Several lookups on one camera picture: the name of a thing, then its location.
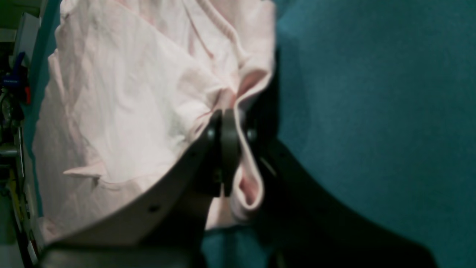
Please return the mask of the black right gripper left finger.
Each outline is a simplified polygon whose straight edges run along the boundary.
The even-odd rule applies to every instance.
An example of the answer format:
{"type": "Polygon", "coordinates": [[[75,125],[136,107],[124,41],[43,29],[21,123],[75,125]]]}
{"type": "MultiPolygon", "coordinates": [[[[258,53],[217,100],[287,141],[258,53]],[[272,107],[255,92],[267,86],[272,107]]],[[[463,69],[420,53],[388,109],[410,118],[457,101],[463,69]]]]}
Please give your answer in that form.
{"type": "Polygon", "coordinates": [[[222,112],[158,183],[105,219],[47,246],[39,268],[205,268],[222,112]]]}

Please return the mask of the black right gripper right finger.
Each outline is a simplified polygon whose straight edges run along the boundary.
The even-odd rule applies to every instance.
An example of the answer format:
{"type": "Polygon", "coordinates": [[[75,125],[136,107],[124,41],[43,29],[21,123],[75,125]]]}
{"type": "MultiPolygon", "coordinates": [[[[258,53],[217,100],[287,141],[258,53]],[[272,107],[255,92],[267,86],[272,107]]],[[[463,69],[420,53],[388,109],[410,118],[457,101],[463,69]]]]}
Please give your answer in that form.
{"type": "Polygon", "coordinates": [[[435,268],[424,246],[362,217],[325,190],[275,137],[243,133],[222,114],[224,194],[234,216],[258,212],[257,229],[276,243],[270,268],[435,268]]]}

